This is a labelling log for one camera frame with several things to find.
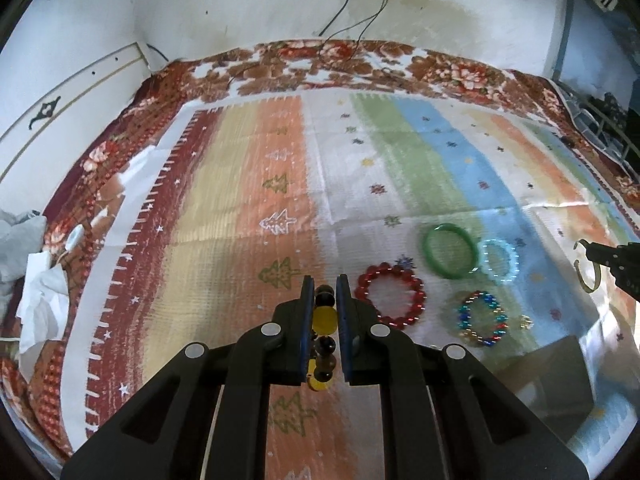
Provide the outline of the green jade bangle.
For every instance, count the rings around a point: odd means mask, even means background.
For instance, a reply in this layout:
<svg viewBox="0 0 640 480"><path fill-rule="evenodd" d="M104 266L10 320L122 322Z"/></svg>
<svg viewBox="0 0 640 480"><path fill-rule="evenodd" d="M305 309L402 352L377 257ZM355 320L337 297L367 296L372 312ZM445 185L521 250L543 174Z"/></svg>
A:
<svg viewBox="0 0 640 480"><path fill-rule="evenodd" d="M447 280L467 278L480 264L476 241L468 231L453 223L426 228L421 250L428 267Z"/></svg>

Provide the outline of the grey box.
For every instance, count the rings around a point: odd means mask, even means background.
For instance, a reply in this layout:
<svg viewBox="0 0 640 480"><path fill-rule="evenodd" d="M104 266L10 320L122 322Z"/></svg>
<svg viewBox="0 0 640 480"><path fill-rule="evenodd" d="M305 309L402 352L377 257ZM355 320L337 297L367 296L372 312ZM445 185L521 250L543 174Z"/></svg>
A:
<svg viewBox="0 0 640 480"><path fill-rule="evenodd" d="M594 408L593 388L576 336L510 359L496 377L565 444Z"/></svg>

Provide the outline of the striped colourful bed mat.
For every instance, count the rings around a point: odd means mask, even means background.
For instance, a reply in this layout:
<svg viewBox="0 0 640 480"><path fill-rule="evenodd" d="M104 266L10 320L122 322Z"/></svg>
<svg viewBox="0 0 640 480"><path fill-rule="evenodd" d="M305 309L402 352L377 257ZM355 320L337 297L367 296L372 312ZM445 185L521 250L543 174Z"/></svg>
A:
<svg viewBox="0 0 640 480"><path fill-rule="evenodd" d="M467 278L441 278L424 260L424 230L441 223L476 241ZM582 290L593 272L578 240L638 236L638 216L577 143L533 116L338 90L189 104L96 198L62 368L65 448L78 450L185 344L230 344L305 275L356 280L385 262L424 284L424 315L407 330L420 344L457 341L457 306L475 289L511 324L476 350L491 370L578 338L594 408L568 444L596 476L639 417L638 304L611 280Z"/></svg>

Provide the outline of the white crumpled cloth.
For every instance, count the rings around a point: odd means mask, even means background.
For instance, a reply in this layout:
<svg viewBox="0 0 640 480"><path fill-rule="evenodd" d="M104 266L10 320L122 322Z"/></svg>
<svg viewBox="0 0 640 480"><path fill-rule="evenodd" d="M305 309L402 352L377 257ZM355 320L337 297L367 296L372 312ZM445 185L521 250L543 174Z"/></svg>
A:
<svg viewBox="0 0 640 480"><path fill-rule="evenodd" d="M16 310L21 322L20 353L48 340L61 340L68 312L70 293L62 266L52 263L47 250L30 254L22 298Z"/></svg>

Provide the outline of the grey crumpled cloth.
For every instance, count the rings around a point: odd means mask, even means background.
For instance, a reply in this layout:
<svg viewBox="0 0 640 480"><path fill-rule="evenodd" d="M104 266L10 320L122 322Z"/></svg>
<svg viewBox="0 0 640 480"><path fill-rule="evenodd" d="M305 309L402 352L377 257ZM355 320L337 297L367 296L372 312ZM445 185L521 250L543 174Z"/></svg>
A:
<svg viewBox="0 0 640 480"><path fill-rule="evenodd" d="M15 283L26 274L30 254L40 252L47 218L35 211L11 214L1 211L1 307L6 309Z"/></svg>

